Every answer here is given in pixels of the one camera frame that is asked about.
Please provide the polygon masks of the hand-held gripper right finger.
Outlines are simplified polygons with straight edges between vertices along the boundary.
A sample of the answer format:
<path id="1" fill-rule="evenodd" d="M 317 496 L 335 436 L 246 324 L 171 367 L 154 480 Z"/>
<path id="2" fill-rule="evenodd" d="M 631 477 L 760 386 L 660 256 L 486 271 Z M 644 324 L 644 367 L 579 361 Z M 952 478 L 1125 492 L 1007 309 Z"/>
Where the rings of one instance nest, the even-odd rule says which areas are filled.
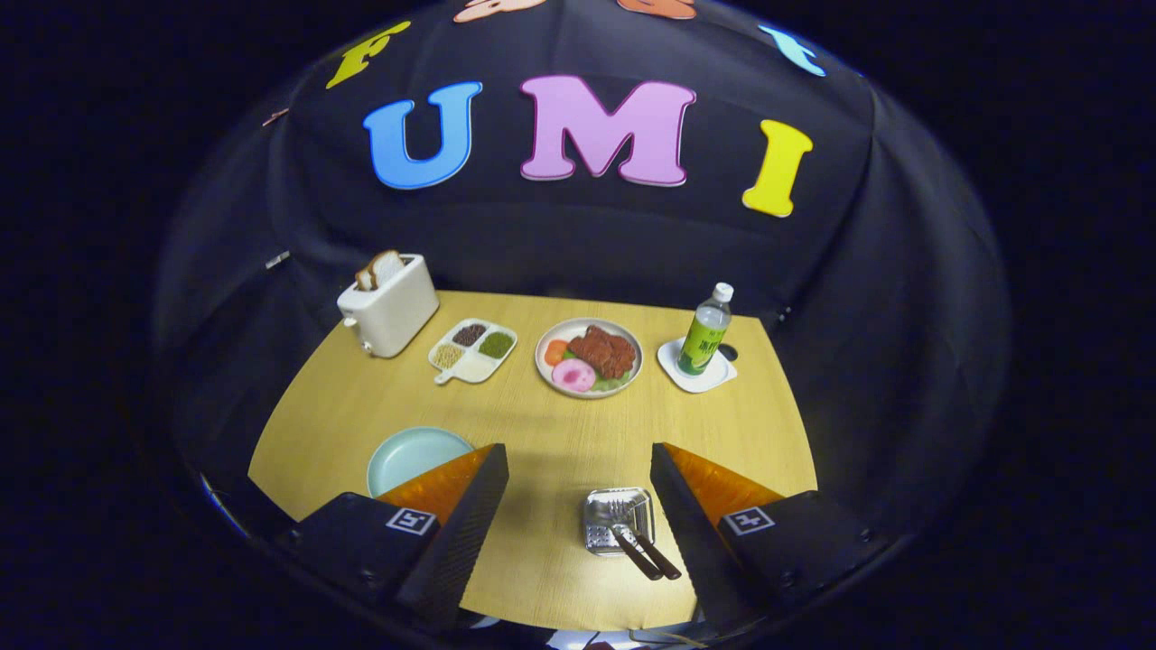
<path id="1" fill-rule="evenodd" d="M 649 481 L 710 625 L 783 627 L 866 579 L 907 535 L 827 492 L 786 495 L 668 441 Z"/>

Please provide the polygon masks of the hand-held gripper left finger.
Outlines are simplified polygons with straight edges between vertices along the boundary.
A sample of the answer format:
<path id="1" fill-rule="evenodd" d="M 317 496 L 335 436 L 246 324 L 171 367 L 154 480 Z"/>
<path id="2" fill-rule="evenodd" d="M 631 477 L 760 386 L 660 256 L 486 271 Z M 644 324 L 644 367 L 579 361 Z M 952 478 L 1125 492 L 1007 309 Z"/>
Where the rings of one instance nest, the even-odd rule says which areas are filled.
<path id="1" fill-rule="evenodd" d="M 482 446 L 379 498 L 331 498 L 279 534 L 277 551 L 364 608 L 450 629 L 507 478 L 507 448 Z"/>

